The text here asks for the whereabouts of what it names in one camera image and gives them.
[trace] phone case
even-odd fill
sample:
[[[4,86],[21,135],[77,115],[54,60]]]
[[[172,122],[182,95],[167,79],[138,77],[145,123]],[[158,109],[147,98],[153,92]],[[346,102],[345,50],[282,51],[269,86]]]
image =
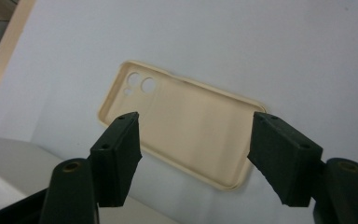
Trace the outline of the phone case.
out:
[[[253,100],[159,68],[128,61],[100,108],[100,122],[138,111],[143,151],[218,189],[235,189],[247,176]]]

